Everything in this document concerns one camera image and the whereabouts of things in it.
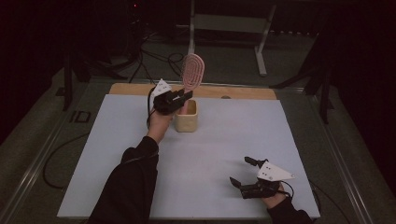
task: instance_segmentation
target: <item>white table surface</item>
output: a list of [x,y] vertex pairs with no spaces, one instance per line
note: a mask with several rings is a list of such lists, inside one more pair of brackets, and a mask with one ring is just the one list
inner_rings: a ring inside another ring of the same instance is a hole
[[[242,199],[232,176],[254,184],[259,168],[244,157],[293,173],[293,204],[319,217],[283,108],[277,100],[195,98],[195,133],[171,125],[160,143],[153,219],[260,219],[269,217],[260,199]],[[58,217],[88,217],[111,171],[127,147],[147,132],[147,97],[107,95],[69,184]]]

